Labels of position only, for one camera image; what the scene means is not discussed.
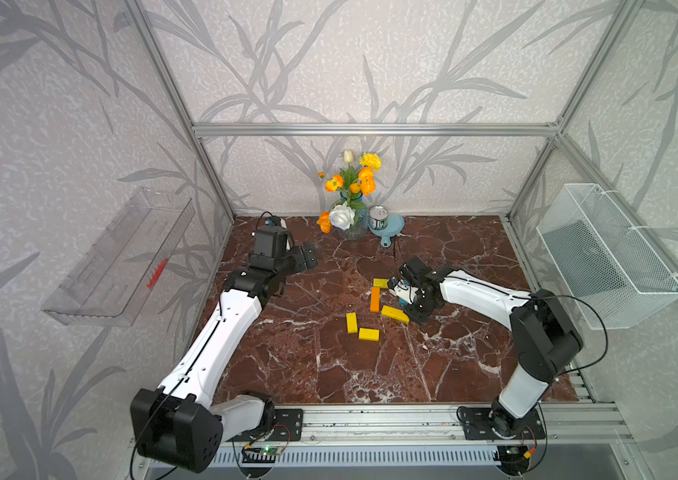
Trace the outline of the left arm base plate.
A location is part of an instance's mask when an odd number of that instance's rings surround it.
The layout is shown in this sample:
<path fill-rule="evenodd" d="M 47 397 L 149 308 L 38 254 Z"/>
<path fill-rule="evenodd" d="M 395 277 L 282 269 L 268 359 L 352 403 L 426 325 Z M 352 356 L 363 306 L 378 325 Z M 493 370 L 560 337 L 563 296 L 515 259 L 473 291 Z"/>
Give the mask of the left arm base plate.
<path fill-rule="evenodd" d="M 248 443 L 254 441 L 299 441 L 301 439 L 302 427 L 304 424 L 305 411 L 301 408 L 281 408 L 274 409 L 274 419 L 270 423 L 270 428 L 264 433 L 244 432 L 234 438 L 236 443 Z"/>

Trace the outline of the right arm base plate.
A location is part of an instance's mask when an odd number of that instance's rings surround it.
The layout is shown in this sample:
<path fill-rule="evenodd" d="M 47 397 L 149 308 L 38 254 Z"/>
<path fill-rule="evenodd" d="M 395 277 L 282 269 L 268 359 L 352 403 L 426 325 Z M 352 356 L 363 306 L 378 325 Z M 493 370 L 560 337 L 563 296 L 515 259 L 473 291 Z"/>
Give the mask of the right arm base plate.
<path fill-rule="evenodd" d="M 458 423 L 466 440 L 544 440 L 546 429 L 538 409 L 530 410 L 517 419 L 502 409 L 494 407 L 459 406 Z"/>

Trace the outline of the orange wooden block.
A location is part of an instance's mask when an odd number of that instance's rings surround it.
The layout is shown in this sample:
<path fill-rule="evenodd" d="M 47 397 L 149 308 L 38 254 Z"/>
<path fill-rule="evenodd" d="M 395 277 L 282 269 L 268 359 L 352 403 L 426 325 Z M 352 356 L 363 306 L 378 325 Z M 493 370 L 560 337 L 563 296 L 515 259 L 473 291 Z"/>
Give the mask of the orange wooden block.
<path fill-rule="evenodd" d="M 381 309 L 381 288 L 374 286 L 371 290 L 369 311 L 379 313 Z"/>

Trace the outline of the short yellow wooden block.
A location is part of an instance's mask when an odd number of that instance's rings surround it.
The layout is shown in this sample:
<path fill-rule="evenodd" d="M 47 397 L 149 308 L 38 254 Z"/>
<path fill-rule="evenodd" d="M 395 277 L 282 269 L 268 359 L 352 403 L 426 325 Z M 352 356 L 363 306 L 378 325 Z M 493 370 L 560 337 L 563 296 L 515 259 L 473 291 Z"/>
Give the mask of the short yellow wooden block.
<path fill-rule="evenodd" d="M 378 342 L 380 339 L 380 331 L 377 329 L 360 328 L 358 338 L 363 341 Z"/>

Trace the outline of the long yellow wooden block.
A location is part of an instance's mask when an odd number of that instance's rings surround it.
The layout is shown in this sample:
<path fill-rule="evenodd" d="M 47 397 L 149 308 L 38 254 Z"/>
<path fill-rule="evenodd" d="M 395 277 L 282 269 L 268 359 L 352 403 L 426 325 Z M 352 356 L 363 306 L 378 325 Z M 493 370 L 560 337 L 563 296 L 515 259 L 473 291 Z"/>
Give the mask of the long yellow wooden block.
<path fill-rule="evenodd" d="M 397 320 L 397 321 L 400 321 L 400 322 L 403 322 L 403 323 L 409 323 L 410 322 L 408 315 L 403 310 L 400 310 L 400 309 L 397 309 L 397 308 L 394 308 L 394 307 L 390 307 L 390 306 L 387 306 L 387 305 L 382 307 L 381 315 L 383 317 L 393 319 L 393 320 Z"/>

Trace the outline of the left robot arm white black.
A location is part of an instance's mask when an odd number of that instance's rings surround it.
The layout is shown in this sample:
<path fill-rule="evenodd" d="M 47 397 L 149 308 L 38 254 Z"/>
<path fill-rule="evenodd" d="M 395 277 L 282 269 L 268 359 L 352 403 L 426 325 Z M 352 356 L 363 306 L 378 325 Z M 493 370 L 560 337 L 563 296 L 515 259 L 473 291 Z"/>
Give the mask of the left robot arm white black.
<path fill-rule="evenodd" d="M 216 403 L 215 392 L 244 334 L 285 280 L 317 266 L 315 246 L 294 242 L 283 219 L 269 217 L 254 234 L 247 263 L 224 281 L 217 305 L 178 365 L 130 405 L 133 453 L 191 472 L 204 471 L 219 447 L 239 436 L 257 440 L 275 426 L 275 405 L 249 392 Z"/>

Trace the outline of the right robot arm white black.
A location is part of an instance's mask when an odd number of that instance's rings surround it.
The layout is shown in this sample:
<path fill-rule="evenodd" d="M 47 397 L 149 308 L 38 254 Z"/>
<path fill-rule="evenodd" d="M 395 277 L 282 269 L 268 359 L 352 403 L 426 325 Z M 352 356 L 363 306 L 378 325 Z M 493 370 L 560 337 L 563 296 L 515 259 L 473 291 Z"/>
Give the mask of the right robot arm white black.
<path fill-rule="evenodd" d="M 531 423 L 532 411 L 555 379 L 579 354 L 584 341 L 558 297 L 506 289 L 450 266 L 433 269 L 414 256 L 399 269 L 394 293 L 418 324 L 446 304 L 466 307 L 505 327 L 512 335 L 517 366 L 507 385 L 481 417 L 460 421 L 511 439 Z"/>

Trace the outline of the large yellow-green wooden block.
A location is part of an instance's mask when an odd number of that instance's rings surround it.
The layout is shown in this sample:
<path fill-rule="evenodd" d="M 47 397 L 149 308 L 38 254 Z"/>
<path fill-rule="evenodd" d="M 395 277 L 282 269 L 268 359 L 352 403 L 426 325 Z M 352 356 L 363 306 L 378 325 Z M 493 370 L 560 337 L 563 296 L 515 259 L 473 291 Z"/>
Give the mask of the large yellow-green wooden block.
<path fill-rule="evenodd" d="M 389 280 L 388 279 L 381 279 L 381 278 L 374 278 L 373 279 L 373 286 L 375 288 L 388 289 L 389 288 Z"/>

